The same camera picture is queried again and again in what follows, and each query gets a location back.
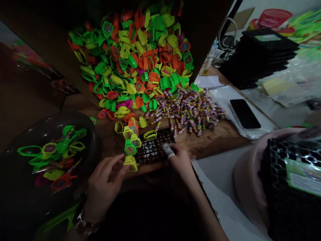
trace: white wall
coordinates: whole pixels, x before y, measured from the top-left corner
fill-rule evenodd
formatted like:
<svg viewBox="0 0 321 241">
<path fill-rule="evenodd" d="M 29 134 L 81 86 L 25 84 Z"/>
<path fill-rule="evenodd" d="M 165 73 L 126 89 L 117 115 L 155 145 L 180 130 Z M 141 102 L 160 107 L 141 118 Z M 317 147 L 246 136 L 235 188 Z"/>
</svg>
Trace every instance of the white wall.
<svg viewBox="0 0 321 241">
<path fill-rule="evenodd" d="M 236 0 L 234 1 L 230 11 L 234 7 Z M 321 7 L 321 0 L 243 0 L 238 12 L 255 7 L 252 16 L 245 25 L 243 30 L 237 31 L 237 37 L 241 37 L 241 32 L 245 31 L 248 27 L 248 23 L 254 19 L 259 18 L 263 10 L 268 8 L 280 8 L 288 10 L 293 15 L 300 15 L 313 8 Z"/>
</svg>

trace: black phone screen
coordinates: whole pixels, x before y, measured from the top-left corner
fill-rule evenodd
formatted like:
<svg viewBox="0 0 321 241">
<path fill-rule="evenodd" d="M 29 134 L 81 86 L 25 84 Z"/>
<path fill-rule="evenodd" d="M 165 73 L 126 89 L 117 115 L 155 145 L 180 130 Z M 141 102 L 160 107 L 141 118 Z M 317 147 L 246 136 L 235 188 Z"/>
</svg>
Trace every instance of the black phone screen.
<svg viewBox="0 0 321 241">
<path fill-rule="evenodd" d="M 261 128 L 261 124 L 244 99 L 230 100 L 230 104 L 244 129 Z"/>
</svg>

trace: green label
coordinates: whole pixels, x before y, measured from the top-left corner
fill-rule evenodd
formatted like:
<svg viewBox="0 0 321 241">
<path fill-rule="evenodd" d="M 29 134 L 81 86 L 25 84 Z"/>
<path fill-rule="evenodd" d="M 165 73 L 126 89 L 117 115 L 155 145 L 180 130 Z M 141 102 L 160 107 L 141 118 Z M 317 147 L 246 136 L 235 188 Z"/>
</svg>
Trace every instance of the green label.
<svg viewBox="0 0 321 241">
<path fill-rule="evenodd" d="M 279 37 L 276 36 L 275 34 L 259 35 L 259 36 L 255 36 L 255 37 L 256 37 L 258 40 L 260 40 L 261 42 L 281 40 L 281 38 L 279 38 Z"/>
<path fill-rule="evenodd" d="M 321 168 L 285 159 L 289 186 L 321 197 Z"/>
</svg>

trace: black bowl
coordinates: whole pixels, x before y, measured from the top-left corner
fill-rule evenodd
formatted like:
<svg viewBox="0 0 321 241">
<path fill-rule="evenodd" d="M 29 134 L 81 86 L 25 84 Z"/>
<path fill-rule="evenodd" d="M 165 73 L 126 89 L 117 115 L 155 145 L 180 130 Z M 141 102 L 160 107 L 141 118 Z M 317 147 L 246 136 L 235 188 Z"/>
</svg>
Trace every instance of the black bowl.
<svg viewBox="0 0 321 241">
<path fill-rule="evenodd" d="M 81 157 L 81 163 L 73 170 L 78 175 L 69 188 L 57 193 L 51 189 L 51 181 L 42 187 L 35 187 L 38 174 L 32 174 L 33 167 L 28 161 L 33 157 L 20 156 L 17 149 L 23 146 L 43 146 L 52 139 L 59 139 L 66 125 L 74 125 L 76 130 L 87 129 L 81 142 L 86 148 L 73 158 Z M 95 166 L 100 153 L 95 126 L 86 115 L 80 112 L 62 112 L 43 119 L 26 132 L 19 135 L 1 154 L 1 226 L 5 231 L 26 231 L 35 229 L 54 210 L 61 210 L 72 198 L 72 193 L 90 166 Z"/>
</svg>

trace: table surface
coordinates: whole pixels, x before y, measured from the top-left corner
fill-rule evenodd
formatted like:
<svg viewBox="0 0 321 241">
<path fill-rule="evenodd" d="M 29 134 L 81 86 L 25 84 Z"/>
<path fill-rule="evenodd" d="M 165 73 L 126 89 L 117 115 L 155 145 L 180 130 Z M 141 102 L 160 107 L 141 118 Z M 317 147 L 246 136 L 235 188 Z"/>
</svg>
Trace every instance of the table surface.
<svg viewBox="0 0 321 241">
<path fill-rule="evenodd" d="M 218 75 L 219 81 L 224 85 L 232 85 L 217 69 L 210 67 L 208 76 Z M 124 120 L 116 119 L 110 121 L 109 119 L 99 119 L 97 117 L 100 109 L 92 104 L 84 95 L 76 94 L 68 96 L 64 102 L 62 111 L 77 110 L 84 113 L 87 116 L 93 116 L 97 119 L 96 132 L 102 138 L 102 158 L 114 156 L 124 153 L 125 139 L 122 134 L 117 134 L 114 131 L 115 123 L 122 121 L 124 126 L 126 123 Z M 136 119 L 139 116 L 143 116 L 144 112 L 139 109 L 133 111 L 136 115 Z M 150 125 L 154 120 L 153 118 L 146 118 L 148 126 L 146 128 L 140 128 L 139 134 L 142 135 L 147 131 L 153 130 L 156 124 Z M 162 119 L 160 129 L 168 128 L 168 119 Z M 250 142 L 250 140 L 242 137 L 232 122 L 222 119 L 218 122 L 218 125 L 214 130 L 206 129 L 202 132 L 201 137 L 197 137 L 195 133 L 189 135 L 187 132 L 178 135 L 175 139 L 176 143 L 187 149 L 191 159 L 199 159 L 207 156 L 212 156 L 221 152 L 225 152 L 234 148 L 241 147 Z M 159 162 L 155 164 L 143 165 L 138 167 L 137 172 L 127 173 L 126 178 L 148 173 L 168 165 L 167 161 Z"/>
</svg>

